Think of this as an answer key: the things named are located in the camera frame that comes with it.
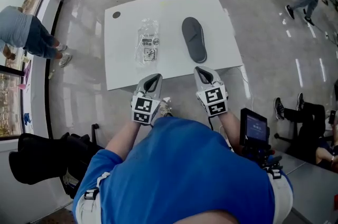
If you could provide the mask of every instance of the black dot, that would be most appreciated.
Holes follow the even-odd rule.
[[[112,17],[113,17],[113,18],[118,18],[118,17],[120,17],[120,15],[121,15],[120,12],[114,12],[114,13],[112,14]]]

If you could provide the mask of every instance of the wall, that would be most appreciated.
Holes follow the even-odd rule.
[[[43,0],[38,18],[50,31],[59,0]],[[30,95],[23,99],[24,113],[32,118],[35,135],[48,137],[44,106],[44,74],[46,59],[34,57],[30,74]],[[0,223],[24,224],[42,218],[68,204],[71,199],[59,178],[35,185],[21,184],[12,175],[8,162],[10,151],[17,149],[17,140],[0,142]]]

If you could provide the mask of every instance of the black shoe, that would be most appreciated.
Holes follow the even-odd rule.
[[[276,119],[277,120],[284,120],[284,106],[280,101],[280,98],[277,97],[274,100],[274,108],[276,112]]]
[[[292,10],[290,8],[290,5],[286,5],[285,6],[285,10],[287,11],[287,13],[289,14],[289,16],[292,18],[292,19],[295,19],[295,16],[294,16],[294,10]]]
[[[304,98],[303,98],[303,93],[301,92],[299,95],[298,95],[298,101],[297,101],[297,110],[298,111],[301,111],[304,107]]]
[[[305,20],[307,23],[310,23],[311,25],[315,26],[315,24],[313,24],[311,18],[305,16],[305,17],[304,17],[304,20]]]

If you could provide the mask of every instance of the cable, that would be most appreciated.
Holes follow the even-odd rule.
[[[212,123],[211,123],[211,121],[210,121],[210,117],[208,117],[208,121],[209,121],[211,130],[213,130],[213,126],[212,126]]]
[[[253,96],[253,94],[252,94],[252,92],[251,92],[251,89],[250,89],[250,84],[249,84],[249,82],[247,81],[247,80],[245,80],[245,78],[244,78],[244,76],[243,76],[243,73],[242,73],[242,71],[241,70],[239,70],[238,69],[238,67],[236,67],[237,68],[237,70],[238,71],[240,71],[241,72],[241,75],[242,75],[242,79],[248,84],[248,87],[249,87],[249,92],[250,92],[250,94],[251,94],[251,110],[253,111],[254,110],[254,96]]]

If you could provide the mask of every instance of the hand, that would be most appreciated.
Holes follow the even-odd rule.
[[[8,59],[14,61],[16,58],[16,55],[14,53],[11,53],[10,57]]]

